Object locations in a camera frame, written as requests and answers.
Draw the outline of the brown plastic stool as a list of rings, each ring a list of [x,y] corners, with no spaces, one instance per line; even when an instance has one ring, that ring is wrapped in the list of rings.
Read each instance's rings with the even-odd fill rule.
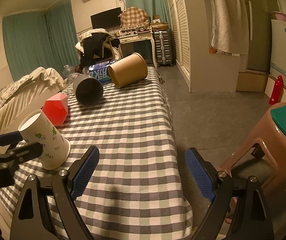
[[[252,155],[261,159],[266,157],[273,168],[270,177],[261,186],[268,201],[275,198],[286,189],[286,136],[274,123],[271,110],[285,106],[286,103],[276,103],[271,106],[246,140],[218,169],[232,174],[232,167],[252,148]]]

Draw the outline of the clear water jug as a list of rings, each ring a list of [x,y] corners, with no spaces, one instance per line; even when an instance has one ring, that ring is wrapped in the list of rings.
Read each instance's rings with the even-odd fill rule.
[[[69,66],[68,64],[65,65],[63,67],[63,74],[62,74],[63,79],[67,79],[68,76],[70,74],[74,73],[74,72],[75,72],[75,67],[74,66]]]

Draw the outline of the white paper cup green print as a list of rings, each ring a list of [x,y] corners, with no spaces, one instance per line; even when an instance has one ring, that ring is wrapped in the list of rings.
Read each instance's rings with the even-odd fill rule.
[[[43,152],[38,158],[43,168],[54,170],[68,158],[70,142],[50,122],[41,109],[26,116],[19,124],[18,131],[27,143],[39,142]]]

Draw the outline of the grey cylindrical cup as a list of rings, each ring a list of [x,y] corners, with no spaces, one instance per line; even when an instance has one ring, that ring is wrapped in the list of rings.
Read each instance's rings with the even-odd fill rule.
[[[97,105],[103,98],[103,85],[98,79],[80,74],[75,78],[73,90],[77,101],[84,106]]]

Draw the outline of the teal window curtain left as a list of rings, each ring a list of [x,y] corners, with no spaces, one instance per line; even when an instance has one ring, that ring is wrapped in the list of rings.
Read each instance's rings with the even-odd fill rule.
[[[2,36],[15,81],[38,67],[54,68],[63,74],[65,65],[80,63],[71,0],[60,0],[46,10],[4,17]]]

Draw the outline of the bed with beige bedding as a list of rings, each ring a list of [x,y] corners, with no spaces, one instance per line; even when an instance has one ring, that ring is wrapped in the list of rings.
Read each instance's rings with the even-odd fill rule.
[[[59,72],[43,67],[0,89],[0,134],[17,131],[27,115],[63,89]]]

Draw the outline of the red hexagonal cup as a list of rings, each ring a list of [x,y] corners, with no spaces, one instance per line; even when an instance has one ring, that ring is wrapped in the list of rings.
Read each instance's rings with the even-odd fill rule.
[[[48,98],[42,107],[42,111],[54,126],[61,126],[68,115],[67,96],[59,92]]]

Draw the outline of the plaid cloth bundle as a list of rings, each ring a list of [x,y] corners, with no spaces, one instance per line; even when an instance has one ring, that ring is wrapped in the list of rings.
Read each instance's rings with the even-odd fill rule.
[[[148,29],[150,18],[146,11],[137,8],[129,7],[120,14],[122,31]]]

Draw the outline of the blue tissue pack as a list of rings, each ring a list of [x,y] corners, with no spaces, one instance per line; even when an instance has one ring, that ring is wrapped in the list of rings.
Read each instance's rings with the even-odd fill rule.
[[[109,75],[108,67],[115,62],[116,60],[109,60],[85,67],[85,74],[99,80],[102,84],[110,83],[112,79]]]

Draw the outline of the black television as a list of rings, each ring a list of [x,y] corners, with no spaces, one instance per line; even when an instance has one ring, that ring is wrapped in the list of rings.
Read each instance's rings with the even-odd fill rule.
[[[120,7],[106,10],[98,14],[91,15],[91,23],[93,29],[103,28],[114,28],[121,25],[120,14],[122,10]]]

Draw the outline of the white desk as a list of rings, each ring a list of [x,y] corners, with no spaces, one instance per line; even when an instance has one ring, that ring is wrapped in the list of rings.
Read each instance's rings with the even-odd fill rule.
[[[118,39],[119,39],[121,44],[127,44],[127,43],[149,40],[151,43],[153,65],[155,68],[158,67],[157,59],[155,56],[155,41],[153,38],[153,32],[151,30],[137,32],[136,34],[119,36]]]

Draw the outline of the pink basin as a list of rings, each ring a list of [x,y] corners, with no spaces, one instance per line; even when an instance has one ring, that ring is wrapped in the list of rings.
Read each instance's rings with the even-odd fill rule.
[[[276,20],[286,22],[286,14],[279,12],[279,11],[274,11],[272,12],[272,14],[274,14]]]

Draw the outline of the brown kraft paper cup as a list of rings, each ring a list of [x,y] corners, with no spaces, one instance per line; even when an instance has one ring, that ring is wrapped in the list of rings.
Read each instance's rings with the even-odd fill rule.
[[[122,88],[147,77],[145,59],[139,53],[133,53],[108,66],[111,80],[117,88]]]

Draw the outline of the white hanging towel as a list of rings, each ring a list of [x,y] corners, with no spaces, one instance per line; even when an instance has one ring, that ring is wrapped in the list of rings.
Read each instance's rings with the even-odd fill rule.
[[[249,29],[245,0],[210,0],[212,48],[230,54],[247,54]]]

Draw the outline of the silver suitcase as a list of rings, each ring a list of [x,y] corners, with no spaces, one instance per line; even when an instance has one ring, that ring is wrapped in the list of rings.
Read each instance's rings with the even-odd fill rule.
[[[172,66],[174,63],[174,47],[170,30],[160,30],[153,33],[157,65]]]

